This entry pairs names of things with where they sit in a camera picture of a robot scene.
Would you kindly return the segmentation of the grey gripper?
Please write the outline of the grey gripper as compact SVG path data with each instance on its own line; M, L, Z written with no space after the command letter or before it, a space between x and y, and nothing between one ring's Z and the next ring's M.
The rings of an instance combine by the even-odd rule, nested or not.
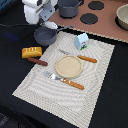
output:
M40 12L40 17L43 21L47 21L55 12L55 8L51 5L50 2L45 4Z

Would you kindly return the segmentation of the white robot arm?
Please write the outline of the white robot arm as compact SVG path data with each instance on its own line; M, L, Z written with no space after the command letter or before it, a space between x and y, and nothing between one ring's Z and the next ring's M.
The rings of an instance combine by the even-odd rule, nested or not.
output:
M22 3L25 18L29 24L37 24L39 20L48 21L55 12L51 0L22 0Z

